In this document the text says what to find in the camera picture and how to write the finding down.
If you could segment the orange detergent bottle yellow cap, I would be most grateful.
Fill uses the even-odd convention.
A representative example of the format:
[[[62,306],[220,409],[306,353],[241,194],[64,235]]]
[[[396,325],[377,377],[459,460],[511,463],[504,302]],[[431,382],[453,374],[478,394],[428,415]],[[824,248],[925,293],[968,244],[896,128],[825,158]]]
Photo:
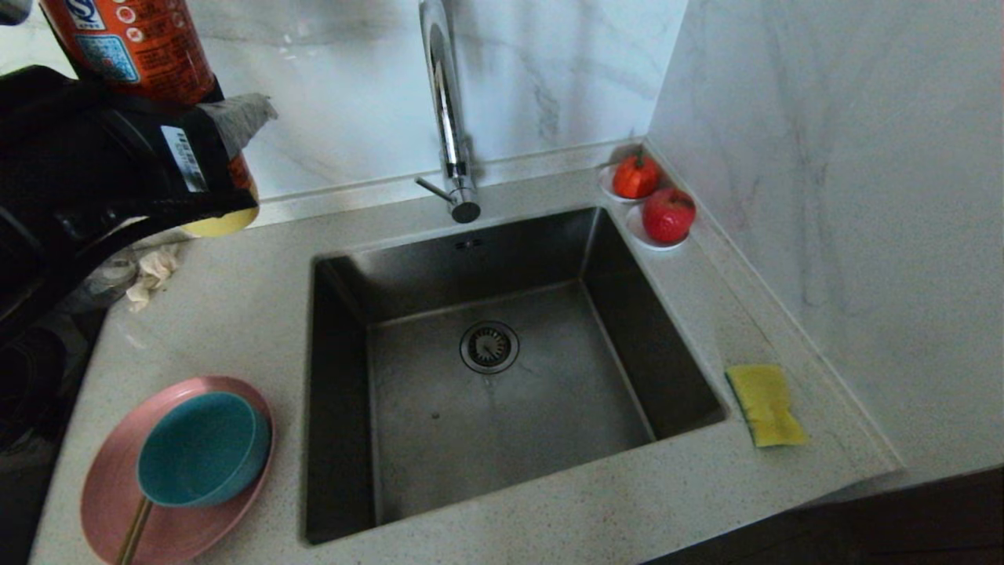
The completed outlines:
[[[115,92],[160,103],[194,106],[224,99],[185,0],[39,0],[39,5],[79,76],[89,71]],[[179,126],[161,126],[157,134],[173,165],[180,166],[185,190],[207,188],[194,134]],[[254,204],[183,225],[190,235],[230,235],[258,218],[255,181],[240,151],[228,172]]]

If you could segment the yellow sponge green backing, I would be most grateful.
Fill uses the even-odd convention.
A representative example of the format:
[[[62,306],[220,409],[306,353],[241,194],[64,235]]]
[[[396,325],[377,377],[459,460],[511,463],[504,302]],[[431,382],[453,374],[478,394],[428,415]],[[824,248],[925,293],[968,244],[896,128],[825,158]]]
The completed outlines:
[[[791,411],[791,393],[783,368],[776,364],[743,364],[726,368],[754,446],[803,446],[808,436]]]

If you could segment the stainless steel sink basin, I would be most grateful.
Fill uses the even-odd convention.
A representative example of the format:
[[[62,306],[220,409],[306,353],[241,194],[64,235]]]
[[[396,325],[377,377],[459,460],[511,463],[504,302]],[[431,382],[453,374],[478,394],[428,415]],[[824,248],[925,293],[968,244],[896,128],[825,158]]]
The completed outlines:
[[[500,374],[459,344],[520,340]],[[603,208],[312,268],[304,539],[320,545],[723,421]]]

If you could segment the crumpled beige tissue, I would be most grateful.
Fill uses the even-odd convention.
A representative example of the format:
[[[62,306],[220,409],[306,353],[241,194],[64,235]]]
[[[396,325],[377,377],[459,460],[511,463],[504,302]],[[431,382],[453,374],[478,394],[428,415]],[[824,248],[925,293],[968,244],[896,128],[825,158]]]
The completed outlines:
[[[166,283],[180,267],[179,244],[171,243],[148,250],[137,262],[135,282],[126,290],[131,312],[144,310],[155,292],[164,290]]]

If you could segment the chrome kitchen faucet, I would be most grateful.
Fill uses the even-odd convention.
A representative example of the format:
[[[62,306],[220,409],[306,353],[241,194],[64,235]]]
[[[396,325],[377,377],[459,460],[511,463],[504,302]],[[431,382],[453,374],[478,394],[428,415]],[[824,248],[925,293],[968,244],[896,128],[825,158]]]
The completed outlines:
[[[469,143],[462,114],[462,99],[454,60],[454,46],[444,0],[419,0],[420,31],[424,63],[429,75],[431,99],[440,140],[442,186],[422,177],[413,182],[447,203],[449,215],[457,223],[480,218],[481,206],[472,172]]]

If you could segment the teal bowl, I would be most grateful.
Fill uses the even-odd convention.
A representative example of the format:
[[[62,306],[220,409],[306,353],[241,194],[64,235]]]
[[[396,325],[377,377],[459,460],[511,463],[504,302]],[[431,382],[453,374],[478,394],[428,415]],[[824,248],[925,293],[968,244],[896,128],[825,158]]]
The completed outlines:
[[[221,505],[258,478],[271,440],[269,419],[241,395],[197,395],[148,433],[137,458],[137,482],[162,507]]]

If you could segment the black stove cooktop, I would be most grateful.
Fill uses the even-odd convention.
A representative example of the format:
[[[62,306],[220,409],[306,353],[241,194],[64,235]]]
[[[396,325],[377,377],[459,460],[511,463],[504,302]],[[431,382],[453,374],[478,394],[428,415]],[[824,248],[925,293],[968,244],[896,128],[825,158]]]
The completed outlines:
[[[0,351],[0,565],[27,565],[101,324],[58,315]]]

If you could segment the pink plate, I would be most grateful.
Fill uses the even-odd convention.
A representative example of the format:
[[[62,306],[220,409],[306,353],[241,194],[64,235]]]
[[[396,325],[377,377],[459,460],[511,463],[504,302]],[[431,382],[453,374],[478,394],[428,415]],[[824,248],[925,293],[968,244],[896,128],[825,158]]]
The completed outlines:
[[[194,559],[230,533],[247,514],[270,465],[275,443],[271,408],[257,389],[238,378],[187,379],[158,391],[133,408],[108,434],[87,472],[80,519],[87,543],[105,562],[115,561],[140,500],[145,498],[137,482],[136,463],[148,433],[183,401],[213,391],[241,395],[271,422],[271,447],[263,471],[246,490],[221,505],[166,508],[154,504],[132,565],[178,565]]]

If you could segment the round metal drain strainer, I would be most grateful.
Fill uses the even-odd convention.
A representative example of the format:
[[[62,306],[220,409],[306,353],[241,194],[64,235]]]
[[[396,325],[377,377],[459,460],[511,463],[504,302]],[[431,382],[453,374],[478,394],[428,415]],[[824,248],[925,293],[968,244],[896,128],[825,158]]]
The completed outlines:
[[[517,360],[520,340],[512,328],[494,319],[470,326],[459,344],[461,360],[479,374],[500,374]]]

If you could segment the small white dish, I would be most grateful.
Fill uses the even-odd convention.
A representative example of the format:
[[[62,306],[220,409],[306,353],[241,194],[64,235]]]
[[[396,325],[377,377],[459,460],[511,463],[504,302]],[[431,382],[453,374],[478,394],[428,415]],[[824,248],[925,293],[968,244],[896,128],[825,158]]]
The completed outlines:
[[[646,197],[646,198],[642,198],[642,199],[628,199],[628,198],[620,198],[620,197],[616,196],[616,194],[614,194],[613,190],[612,190],[613,176],[614,176],[614,172],[616,172],[616,168],[617,168],[617,166],[607,166],[606,168],[603,168],[602,170],[600,170],[600,172],[598,173],[598,181],[599,181],[600,189],[602,189],[603,192],[605,192],[605,194],[607,196],[609,196],[610,198],[613,198],[613,200],[616,200],[617,202],[620,202],[620,203],[642,202],[646,198],[649,198],[649,197]],[[662,172],[662,179],[660,179],[660,184],[662,184],[663,176],[664,175],[663,175],[663,172]]]
[[[673,243],[652,239],[643,228],[642,209],[642,205],[631,207],[628,209],[628,214],[625,214],[624,218],[628,232],[631,233],[632,238],[637,241],[639,246],[646,248],[646,250],[655,251],[655,253],[670,253],[672,250],[676,250],[687,243],[689,237]]]

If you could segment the red tomato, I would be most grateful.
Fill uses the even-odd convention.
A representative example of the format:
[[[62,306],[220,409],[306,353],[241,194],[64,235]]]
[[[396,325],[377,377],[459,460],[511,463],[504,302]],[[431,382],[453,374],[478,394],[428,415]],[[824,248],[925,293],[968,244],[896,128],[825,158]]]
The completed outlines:
[[[616,196],[628,199],[642,199],[651,196],[657,190],[662,179],[662,169],[639,151],[634,156],[628,156],[617,165],[614,172],[612,190]]]

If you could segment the red apple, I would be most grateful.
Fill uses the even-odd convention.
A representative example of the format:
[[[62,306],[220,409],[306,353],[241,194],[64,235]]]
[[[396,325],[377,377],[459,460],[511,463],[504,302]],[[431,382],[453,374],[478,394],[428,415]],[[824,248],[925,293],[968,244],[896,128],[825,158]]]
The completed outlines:
[[[642,228],[653,241],[678,244],[689,237],[697,205],[678,188],[661,188],[642,207]]]

